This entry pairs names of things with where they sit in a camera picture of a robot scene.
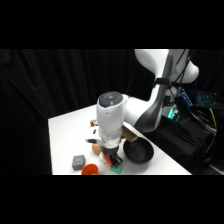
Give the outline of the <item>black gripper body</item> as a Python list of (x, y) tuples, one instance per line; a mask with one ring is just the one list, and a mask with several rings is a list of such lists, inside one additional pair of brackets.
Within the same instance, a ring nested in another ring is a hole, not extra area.
[(111, 162), (113, 162), (113, 159), (118, 156), (118, 149), (119, 149), (118, 146), (113, 147), (113, 148), (101, 147), (101, 149), (102, 149), (102, 153), (103, 153), (103, 158), (105, 155), (108, 155)]

